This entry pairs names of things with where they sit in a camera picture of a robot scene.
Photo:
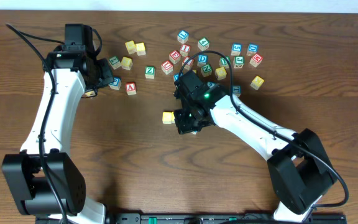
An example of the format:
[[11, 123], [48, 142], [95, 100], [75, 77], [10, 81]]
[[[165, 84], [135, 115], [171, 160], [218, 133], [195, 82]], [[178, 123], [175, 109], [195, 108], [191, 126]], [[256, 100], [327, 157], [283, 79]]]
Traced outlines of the yellow C block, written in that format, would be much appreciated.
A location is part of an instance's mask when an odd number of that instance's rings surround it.
[[172, 124], [172, 112], [171, 111], [164, 111], [162, 113], [162, 122], [163, 124]]

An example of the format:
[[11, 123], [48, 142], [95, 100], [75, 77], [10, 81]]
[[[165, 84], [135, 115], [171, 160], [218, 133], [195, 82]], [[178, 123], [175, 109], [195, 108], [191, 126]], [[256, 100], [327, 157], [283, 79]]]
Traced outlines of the yellow O block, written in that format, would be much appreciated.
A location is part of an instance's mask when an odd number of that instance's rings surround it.
[[172, 124], [175, 124], [175, 115], [174, 115], [173, 111], [171, 112], [171, 121], [172, 121]]

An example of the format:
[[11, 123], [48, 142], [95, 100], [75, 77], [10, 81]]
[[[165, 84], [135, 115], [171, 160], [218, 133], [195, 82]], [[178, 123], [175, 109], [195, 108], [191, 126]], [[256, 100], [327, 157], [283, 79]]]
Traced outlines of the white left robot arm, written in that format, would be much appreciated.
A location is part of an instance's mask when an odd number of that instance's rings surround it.
[[85, 178], [70, 158], [76, 110], [82, 97], [113, 82], [108, 61], [81, 52], [51, 52], [44, 92], [30, 133], [19, 153], [2, 162], [14, 203], [36, 223], [112, 223], [104, 204], [89, 198]]

